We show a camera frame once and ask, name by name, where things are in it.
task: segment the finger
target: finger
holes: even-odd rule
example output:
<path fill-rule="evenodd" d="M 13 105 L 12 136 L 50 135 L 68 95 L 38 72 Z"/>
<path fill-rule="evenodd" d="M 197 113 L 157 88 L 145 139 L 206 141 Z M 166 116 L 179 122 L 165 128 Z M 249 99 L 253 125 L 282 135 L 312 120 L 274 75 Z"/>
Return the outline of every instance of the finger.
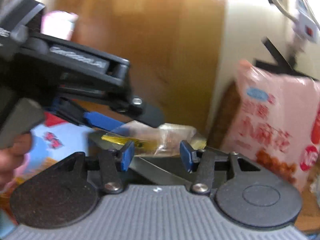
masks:
<path fill-rule="evenodd" d="M 9 148 L 9 152 L 12 155 L 19 156 L 30 151 L 32 147 L 32 136 L 31 133 L 19 135 L 15 138 L 14 144 Z"/>
<path fill-rule="evenodd" d="M 0 185 L 5 185 L 13 179 L 13 171 L 0 172 Z"/>
<path fill-rule="evenodd" d="M 12 155 L 9 149 L 0 151 L 0 172 L 12 171 L 23 163 L 24 156 Z"/>

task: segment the plastic bag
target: plastic bag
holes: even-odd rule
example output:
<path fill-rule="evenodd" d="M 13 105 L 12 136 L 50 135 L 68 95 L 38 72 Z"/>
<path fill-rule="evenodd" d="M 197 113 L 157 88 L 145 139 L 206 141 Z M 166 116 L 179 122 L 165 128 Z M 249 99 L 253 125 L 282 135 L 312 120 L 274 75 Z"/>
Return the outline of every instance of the plastic bag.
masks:
<path fill-rule="evenodd" d="M 186 125 L 165 123 L 152 128 L 137 121 L 129 122 L 101 137 L 120 149 L 127 141 L 135 142 L 136 156 L 168 157 L 179 156 L 180 142 L 187 140 L 194 149 L 203 149 L 206 140 L 196 128 Z"/>
<path fill-rule="evenodd" d="M 239 152 L 302 191 L 318 158 L 320 83 L 275 75 L 241 61 L 241 104 L 221 150 Z"/>

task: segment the wooden surface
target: wooden surface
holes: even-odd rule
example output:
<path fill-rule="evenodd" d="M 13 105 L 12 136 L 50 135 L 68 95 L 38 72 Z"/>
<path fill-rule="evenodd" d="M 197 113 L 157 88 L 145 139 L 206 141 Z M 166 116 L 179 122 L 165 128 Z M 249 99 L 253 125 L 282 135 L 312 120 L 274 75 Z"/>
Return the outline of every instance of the wooden surface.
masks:
<path fill-rule="evenodd" d="M 201 133 L 224 8 L 225 0 L 57 0 L 55 5 L 79 15 L 73 41 L 130 60 L 135 94 L 161 107 L 166 122 L 192 125 Z"/>
<path fill-rule="evenodd" d="M 312 168 L 309 174 L 308 183 L 302 192 L 302 210 L 295 223 L 296 227 L 301 231 L 320 233 L 320 208 L 317 204 L 316 196 L 310 192 L 310 184 L 317 175 L 320 174 L 320 160 Z"/>

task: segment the white cable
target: white cable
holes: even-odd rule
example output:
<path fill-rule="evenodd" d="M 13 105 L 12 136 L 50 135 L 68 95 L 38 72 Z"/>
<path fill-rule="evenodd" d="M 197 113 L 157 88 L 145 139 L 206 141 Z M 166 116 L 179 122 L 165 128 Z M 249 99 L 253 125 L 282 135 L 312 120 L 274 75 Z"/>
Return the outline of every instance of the white cable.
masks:
<path fill-rule="evenodd" d="M 306 8 L 308 10 L 309 15 L 311 16 L 311 18 L 313 19 L 313 21 L 315 22 L 315 24 L 317 25 L 318 29 L 320 30 L 320 24 L 318 23 L 315 15 L 313 14 L 313 11 L 308 3 L 307 0 L 303 0 L 304 4 L 306 5 Z"/>
<path fill-rule="evenodd" d="M 298 19 L 291 15 L 280 3 L 279 0 L 272 0 L 274 5 L 279 9 L 280 12 L 282 12 L 285 16 L 287 16 L 290 20 L 292 20 L 294 23 L 298 22 Z"/>

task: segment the clamp screw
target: clamp screw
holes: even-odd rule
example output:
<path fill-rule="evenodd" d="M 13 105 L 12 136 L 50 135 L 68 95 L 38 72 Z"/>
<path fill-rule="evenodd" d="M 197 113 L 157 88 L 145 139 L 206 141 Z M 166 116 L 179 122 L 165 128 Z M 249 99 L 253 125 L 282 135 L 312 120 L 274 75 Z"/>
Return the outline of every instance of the clamp screw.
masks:
<path fill-rule="evenodd" d="M 117 191 L 121 188 L 121 185 L 117 182 L 108 182 L 104 187 L 109 191 Z"/>
<path fill-rule="evenodd" d="M 204 193 L 208 191 L 208 189 L 209 189 L 208 186 L 203 183 L 197 183 L 192 186 L 192 190 L 196 193 Z"/>
<path fill-rule="evenodd" d="M 132 103 L 135 106 L 141 106 L 142 105 L 142 100 L 141 100 L 141 98 L 134 98 L 134 99 L 132 99 Z"/>
<path fill-rule="evenodd" d="M 111 154 L 115 154 L 118 150 L 117 149 L 108 149 L 108 152 Z"/>

